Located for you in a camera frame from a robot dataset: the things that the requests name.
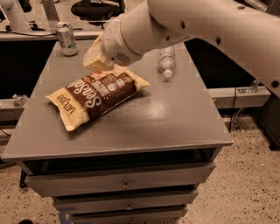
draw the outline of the black cable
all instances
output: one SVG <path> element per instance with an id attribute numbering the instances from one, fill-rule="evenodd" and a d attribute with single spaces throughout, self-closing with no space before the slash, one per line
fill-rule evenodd
<path id="1" fill-rule="evenodd" d="M 4 132 L 2 129 L 0 129 L 6 136 L 8 136 L 8 137 L 10 137 L 11 135 L 10 134 L 8 134 L 8 133 L 6 133 L 6 132 Z"/>
<path id="2" fill-rule="evenodd" d="M 17 31 L 0 31 L 0 33 L 13 33 L 18 35 L 24 35 L 24 36 L 32 36 L 32 37 L 47 37 L 47 36 L 55 36 L 56 33 L 49 33 L 49 34 L 42 34 L 42 35 L 34 35 L 30 33 L 23 33 L 23 32 L 17 32 Z"/>
<path id="3" fill-rule="evenodd" d="M 231 123 L 233 121 L 233 116 L 235 114 L 236 89 L 237 89 L 237 87 L 234 88 L 234 103 L 233 103 L 233 107 L 232 107 L 232 114 L 230 116 L 230 121 L 229 121 L 229 127 L 228 127 L 229 133 L 231 132 Z"/>

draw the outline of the speckled floor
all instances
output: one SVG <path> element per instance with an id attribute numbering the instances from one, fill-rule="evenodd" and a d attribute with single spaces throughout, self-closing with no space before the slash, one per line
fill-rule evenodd
<path id="1" fill-rule="evenodd" d="M 280 151 L 270 150 L 269 140 L 250 115 L 242 117 L 240 125 L 242 132 L 231 132 L 234 144 L 220 151 L 216 169 L 199 186 L 185 217 L 160 223 L 280 223 Z M 0 169 L 0 223 L 18 224 L 26 218 L 34 224 L 60 223 L 51 199 L 19 187 L 20 172 L 17 166 Z"/>

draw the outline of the office chair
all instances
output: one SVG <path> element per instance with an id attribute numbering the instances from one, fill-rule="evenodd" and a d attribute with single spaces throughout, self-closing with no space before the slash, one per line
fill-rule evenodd
<path id="1" fill-rule="evenodd" d="M 81 20 L 87 20 L 91 25 L 103 26 L 106 23 L 104 20 L 124 13 L 123 0 L 110 0 L 110 2 L 118 3 L 118 5 L 100 0 L 82 0 L 72 6 L 71 12 Z"/>

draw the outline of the white robotic arm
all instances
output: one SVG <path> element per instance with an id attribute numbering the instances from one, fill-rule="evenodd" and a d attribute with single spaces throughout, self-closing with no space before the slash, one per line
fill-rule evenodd
<path id="1" fill-rule="evenodd" d="M 28 32 L 32 29 L 18 0 L 0 0 L 0 6 L 13 31 Z"/>
<path id="2" fill-rule="evenodd" d="M 233 0 L 147 0 L 110 23 L 101 50 L 127 66 L 189 38 L 217 47 L 280 97 L 280 18 Z"/>

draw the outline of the silver can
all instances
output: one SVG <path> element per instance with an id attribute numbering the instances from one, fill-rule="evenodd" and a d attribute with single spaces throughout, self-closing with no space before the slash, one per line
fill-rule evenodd
<path id="1" fill-rule="evenodd" d="M 78 53 L 73 28 L 69 23 L 58 22 L 56 33 L 64 55 L 72 56 Z"/>

